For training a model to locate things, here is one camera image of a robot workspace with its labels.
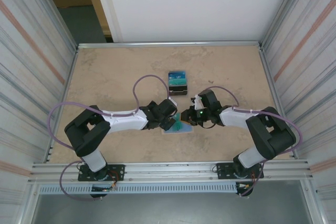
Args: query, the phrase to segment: metal side panel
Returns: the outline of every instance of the metal side panel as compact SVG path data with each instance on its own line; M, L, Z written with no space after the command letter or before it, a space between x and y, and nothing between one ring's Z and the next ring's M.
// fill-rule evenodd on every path
M77 62L77 58L78 58L78 52L75 54L75 57L74 57L74 59L72 61L72 64L71 64L71 67L70 67L69 76L68 76L68 79L66 81L66 84L64 85L64 93L63 93L63 96L62 96L60 102L64 102L66 100L66 98L67 98L68 90L69 90L69 87L70 87L72 75L74 73L74 69L75 69L75 65L76 65L76 62ZM59 122L61 121L61 116L62 116L62 113L63 113L63 108L64 108L64 106L61 106L58 110L56 110L55 124L54 124L54 127L52 128L52 133L54 135L58 131L58 126L59 126ZM55 140L53 140L50 137L50 146L49 146L49 149L45 153L45 158L44 158L45 162L48 162L50 160L49 156L53 152L54 143L55 143Z
M14 223L30 224L32 222L38 202L39 189L39 184L27 185L23 198L23 203L20 207L20 211L16 216Z
M259 55L261 58L261 62L262 65L264 67L264 71L266 74L266 79L273 97L273 101L275 104L275 107L277 109L277 111L279 112L280 115L282 116L286 116L285 115L285 111L281 105L281 101L279 98L279 95L277 93L273 78L271 76L270 73L270 69L269 69L269 65L268 62L266 60L265 57L265 52L264 50L259 50ZM294 157L298 158L298 155L296 153L296 151L293 151ZM311 181L308 181L306 179L302 179L301 181L301 188L303 191L303 195L304 198L306 200L308 209L309 209L309 213L310 213L310 217L312 219L313 224L327 224L327 218L326 218L326 213L324 212L324 209L321 206L321 201L317 195L317 193L315 192L315 190L313 189L313 185L311 183Z

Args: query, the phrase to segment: green object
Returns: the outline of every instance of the green object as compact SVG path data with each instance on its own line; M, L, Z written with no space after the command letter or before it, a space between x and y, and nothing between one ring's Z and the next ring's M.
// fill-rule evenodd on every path
M182 128L182 122L180 120L180 113L177 113L173 116L173 119L175 119L175 123L173 125L174 131L179 131Z
M171 79L169 85L186 85L187 79Z

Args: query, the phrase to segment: metal frame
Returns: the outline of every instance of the metal frame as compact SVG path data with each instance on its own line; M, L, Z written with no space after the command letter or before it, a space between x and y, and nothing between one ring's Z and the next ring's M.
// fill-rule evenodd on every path
M214 182L246 182L250 179L219 180L217 174L212 172L216 163L232 161L211 162L162 162L162 163L123 163L125 164L124 180L118 184L132 183L214 183ZM28 184L58 184L59 176L67 164L35 164ZM265 163L265 178L261 180L310 180L308 162L304 159L278 159ZM92 182L79 182L76 165L69 167L63 175L63 184L92 184Z
M72 75L74 73L75 65L76 65L76 62L77 62L77 57L78 57L78 52L76 52L75 57L74 57L74 59L72 61L72 64L71 64L71 67L70 67L69 76L68 76L66 84L64 85L64 93L63 93L63 96L62 96L60 102L64 102L66 100L66 98L67 98L69 87L70 87L70 83L71 83L71 79L72 79ZM52 129L52 133L54 135L58 131L58 126L59 126L59 123L61 121L61 115L63 113L63 108L64 108L64 106L61 106L60 109L58 109L58 111L57 111L57 114L56 114L56 117L55 117L55 124L54 124L54 127ZM44 155L44 159L43 159L44 162L48 162L49 161L50 155L53 152L54 143L55 143L55 141L50 137L50 144L49 144L49 147L46 149L46 152L45 152L45 155Z
M113 183L97 184L71 184L64 185L64 190L69 194L180 194L180 193L237 193L235 182L167 182L167 183ZM96 191L93 187L102 188ZM40 195L62 195L59 185L41 185Z
M256 45L256 41L207 41L207 42L153 42L153 43L117 43L103 44L105 48L120 48L120 47L180 47L180 46L251 46ZM99 44L80 44L79 48L99 48ZM265 53L259 47L259 55L264 67L265 75L270 87L270 91L275 103L275 106L280 114L284 115L280 99L277 95L274 82L270 75L270 70L265 58ZM63 100L66 98L71 77L74 71L78 54L71 66L69 79L66 84ZM54 127L54 132L57 130L62 109L58 113L57 123ZM164 183L206 183L213 184L218 182L236 182L249 181L242 179L233 180L218 180L215 173L211 169L219 162L175 162L175 163L128 163L126 165L126 174L123 182L120 184L158 184ZM38 195L41 186L56 185L59 183L59 176L66 164L34 164L32 176L28 181L28 193L26 194L26 204L23 211L23 222L30 223L33 218L34 209L36 208ZM306 202L311 214L313 223L326 223L325 216L323 217L323 209L316 199L313 186L311 183L312 175L310 173L308 162L305 159L278 159L268 161L264 168L264 181L272 180L299 180L301 181L302 191L306 198ZM88 185L89 182L77 181L78 171L76 166L70 167L64 174L63 184L67 186ZM97 182L95 184L106 184L106 182Z
M79 44L78 48L122 48L122 47L196 47L196 46L259 46L256 40L228 41L176 41L176 42L117 42Z

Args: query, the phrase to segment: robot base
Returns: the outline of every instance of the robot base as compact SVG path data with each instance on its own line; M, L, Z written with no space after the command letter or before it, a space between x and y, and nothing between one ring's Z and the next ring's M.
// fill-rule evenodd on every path
M252 176L254 174L254 177L257 178L259 176L259 173L261 171L261 164L256 164L252 166L251 168L248 168L244 170L242 174L237 174L234 169L234 163L228 162L228 163L217 163L217 176L218 179L252 179Z
M108 164L102 170L94 173L87 164L84 164L79 168L78 181L123 181L124 175L125 165Z

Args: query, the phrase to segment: purple cable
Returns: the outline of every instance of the purple cable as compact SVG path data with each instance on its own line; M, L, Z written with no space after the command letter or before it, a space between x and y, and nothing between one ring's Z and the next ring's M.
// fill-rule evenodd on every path
M235 107L233 108L234 111L236 112L240 112L240 113L252 113L252 114L263 114L263 115L269 115L269 116L272 116L274 118L278 118L280 120L283 120L284 122L290 124L293 126L293 128L298 132L299 134L299 141L297 143L297 145L295 145L294 147L288 149L288 150L285 150L284 152L281 152L280 154L284 154L284 153L288 153L288 152L291 152L293 150L295 150L297 147L299 147L301 144L302 144L302 141L303 141L303 136L302 136L302 132L300 131L300 129L291 121L291 120L288 120L284 117L282 117L281 115L277 115L277 114L273 114L273 113L270 113L270 112L266 112L266 111L258 111L258 110L241 110L241 109L236 109Z
M147 77L155 77L155 78L159 79L159 80L163 83L163 85L165 86L165 88L166 88L166 91L167 91L167 99L169 98L169 88L168 88L167 84L164 82L164 80L162 80L160 77L158 77L158 76L156 76L156 75L154 75L154 74L146 74L145 76L143 76L143 77L141 77L139 80L137 80L137 81L135 82L135 84L133 85L133 95L134 95L134 98L135 98L135 101L136 101L136 107L137 107L137 108L134 110L134 112L131 112L131 113L128 113L128 114L113 114L112 117L120 117L120 118L123 118L123 117L126 117L126 116L134 115L134 114L136 114L136 113L138 112L139 107L140 107L140 104L139 104L139 99L138 99L138 97L137 97L137 95L136 95L136 93L135 93L135 87L138 85L138 83L139 83L142 79L147 78Z
M257 111L257 110L241 110L241 109L236 109L235 107L238 107L239 106L239 101L238 99L236 98L236 96L231 92L229 91L228 89L226 88L223 88L221 86L211 86L211 87L208 87L206 88L205 90L208 90L208 89L211 89L211 88L220 88L220 89L223 89L225 91L227 91L236 101L237 105L232 105L233 107L233 110L236 111L236 112L239 112L239 113L252 113L252 114L263 114L263 115L269 115L269 116L273 116L275 118L278 118L278 119L281 119L283 120L284 122L290 124L291 126L293 126L293 128L298 132L299 134L299 141L297 143L297 145L295 145L294 147L288 149L288 150L285 150L284 152L280 153L280 154L284 154L284 153L288 153L288 152L291 152L291 151L294 151L296 148L298 148L302 142L303 142L303 136L302 136L302 132L300 131L300 129L290 120L282 117L282 116L279 116L277 114L273 114L273 113L270 113L270 112L266 112L266 111ZM253 183L252 186L250 186L250 188L248 190L246 190L245 192L243 192L242 194L240 194L240 196L244 196L245 194L247 194L249 191L251 191L254 186L258 183L260 177L261 177L261 174L262 174L262 171L264 170L264 165L265 165L265 162L267 160L264 160L262 161L262 167L261 167L261 170L260 170L260 173L256 179L256 181Z
M219 89L223 89L226 92L228 92L233 97L233 99L235 99L235 101L237 103L236 105L232 105L232 107L239 107L239 101L238 101L238 99L236 98L236 96L231 91L229 91L228 89L223 88L221 86L211 86L211 87L206 88L205 90L208 90L208 89L211 89L211 88L219 88Z
M241 197L244 196L245 194L247 194L249 191L251 191L252 188L258 183L258 181L259 181L259 179L262 175L262 171L264 170L264 165L265 165L265 162L262 163L259 175L258 175L256 181L254 181L254 183L250 186L250 188L248 190L246 190L245 192L243 192L242 194L239 194Z
M156 76L156 75L154 75L154 74L147 74L147 75L141 77L139 80L137 80L137 81L135 82L134 86L133 86L133 95L134 95L134 98L135 98L135 100L136 100L136 107L137 107L137 108L135 109L135 111L132 112L132 113L128 113L128 114L114 114L112 117L125 117L125 116L133 115L133 114L135 114L135 113L138 112L139 107L140 107L140 104L139 104L139 99L138 99L138 97L137 97L137 95L136 95L136 93L135 93L135 87L137 86L137 84L138 84L142 79L144 79L144 78L146 78L146 77L155 77L155 78L159 79L159 80L163 83L163 85L165 86L165 88L166 88L166 91L167 91L167 99L169 98L169 89L168 89L167 84L166 84L160 77L158 77L158 76ZM64 147L67 147L67 148L69 148L69 149L71 149L71 150L73 150L73 148L72 148L70 145L68 145L68 144L66 144L66 143L63 143L61 140L57 139L57 138L54 136L54 134L53 134L53 132L52 132L52 130L51 130L51 126L50 126L51 115L53 114L53 112L54 112L58 107L60 107L60 106L62 106L62 105L75 105L75 106L79 106L79 107L82 107L82 108L84 108L84 109L93 111L93 112L95 112L95 113L97 113L97 114L100 114L100 115L111 116L111 114L109 114L109 113L104 113L104 112L102 112L102 111L100 111L100 110L93 109L93 108L91 108L91 107L89 107L89 106L86 106L86 105L81 104L81 103L78 103L78 102L60 102L60 103L56 104L56 105L50 110L50 112L49 112L49 114L48 114L48 118L47 118L47 130L48 130L48 133L49 133L49 135L51 136L52 139L54 139L54 140L55 140L57 143L59 143L60 145L63 145ZM60 177L59 177L59 186L60 186L62 192L63 192L67 197L69 197L69 198L71 198L71 199L80 200L80 201L95 201L95 200L97 200L98 198L96 198L96 199L88 199L88 198L80 198L80 197L75 197L75 196L69 195L69 194L64 190L64 188L63 188L63 186L62 186L62 178L63 178L64 172L66 171L66 169L69 168L69 166L71 166L71 165L73 165L73 164L75 164L75 163L82 163L82 162L84 163L84 160L81 158L81 161L74 161L74 162L68 164L68 165L63 169L63 171L61 172L61 175L60 175Z
M158 76L156 76L156 75L154 75L154 74L147 74L147 75L141 77L139 80L137 80L137 81L135 82L134 86L133 86L133 95L134 95L134 98L135 98L135 100L136 100L136 107L137 107L137 108L135 109L135 111L132 112L132 113L128 113L128 114L113 114L113 117L121 117L121 118L122 118L122 117L125 117L125 116L133 115L133 114L135 114L135 113L138 112L139 107L140 107L140 104L139 104L139 99L138 99L138 97L137 97L137 95L136 95L136 93L135 93L135 87L137 86L137 84L138 84L142 79L144 79L144 78L146 78L146 77L155 77L155 78L159 79L159 80L163 83L163 85L165 86L165 88L166 88L166 91L167 91L167 99L169 98L169 89L168 89L167 84L166 84L160 77L158 77ZM60 107L60 106L62 106L62 105L75 105L75 106L79 106L79 107L82 107L82 108L84 108L84 109L93 111L93 112L95 112L95 113L97 113L97 114L101 114L101 115L105 115L105 116L111 116L111 114L109 114L109 113L104 113L104 112L102 112L102 111L100 111L100 110L95 110L95 109L93 109L93 108L91 108L91 107L89 107L89 106L86 106L86 105L81 104L81 103L78 103L78 102L60 102L60 103L56 104L56 105L50 110L50 112L49 112L49 114L48 114L48 119L47 119L47 130L48 130L48 133L49 133L49 135L51 136L52 139L54 139L54 140L55 140L57 143L59 143L60 145L63 145L64 147L67 147L67 148L69 148L69 149L71 149L71 150L73 150L73 148L72 148L70 145L68 145L68 144L66 144L66 143L63 143L61 140L57 139L57 138L54 136L54 134L53 134L53 132L52 132L52 130L51 130L51 126L50 126L51 115L53 114L53 112L54 112L58 107Z
M298 148L301 144L302 144L302 141L303 141L303 136L302 136L302 132L300 131L300 129L290 120L280 116L280 115L277 115L277 114L273 114L273 113L270 113L270 112L266 112L266 111L257 111L257 110L241 110L241 109L236 109L235 107L233 108L234 111L236 112L239 112L239 113L252 113L252 114L263 114L263 115L269 115L269 116L273 116L275 118L278 118L278 119L281 119L283 120L284 122L290 124L293 126L293 128L298 132L299 134L299 141L297 143L297 145L295 145L294 147L288 149L288 150L285 150L284 152L281 152L280 154L284 154L284 153L288 153L288 152L291 152L291 151L294 151L296 148ZM247 194L249 191L251 191L254 186L258 183L260 177L261 177L261 174L262 174L262 171L264 170L264 165L265 165L265 162L267 160L264 160L262 162L262 167L261 167L261 170L260 170L260 173L256 179L256 181L253 183L252 186L250 186L250 188L248 190L246 190L245 192L243 192L242 194L240 194L240 196L244 196L245 194Z
M97 199L100 199L100 198L81 198L81 197L76 197L76 196L72 196L70 194L68 194L64 188L63 188L63 185L62 185L62 178L63 178L63 175L66 171L66 169L68 169L71 165L73 164L78 164L78 163L82 163L82 161L73 161L71 162L70 164L68 164L66 167L64 167L63 171L61 172L61 176L59 177L59 187L61 188L62 192L65 194L65 196L71 198L71 199L75 199L75 200L80 200L80 201L95 201Z
M93 108L91 108L91 107L89 107L89 106L86 106L86 105L81 104L81 103L78 103L78 102L60 102L60 103L56 104L56 105L50 110L50 112L49 112L49 114L48 114L48 119L47 119L47 130L48 130L48 133L49 133L49 135L51 136L52 139L54 139L54 140L55 140L57 143L59 143L60 145L63 145L64 147L67 147L67 148L69 148L69 149L71 149L71 150L73 150L73 148L72 148L70 145L63 143L61 140L57 139L57 138L54 136L54 134L53 134L53 132L52 132L52 130L51 130L51 126L50 126L50 121L51 121L51 115L52 115L52 113L53 113L58 107L60 107L60 106L62 106L62 105L76 105L76 106L85 108L85 109L87 109L87 110L93 111L93 112L98 113L98 114L101 114L101 115L111 116L111 114L104 113L104 112L102 112L102 111L100 111L100 110L95 110L95 109L93 109Z

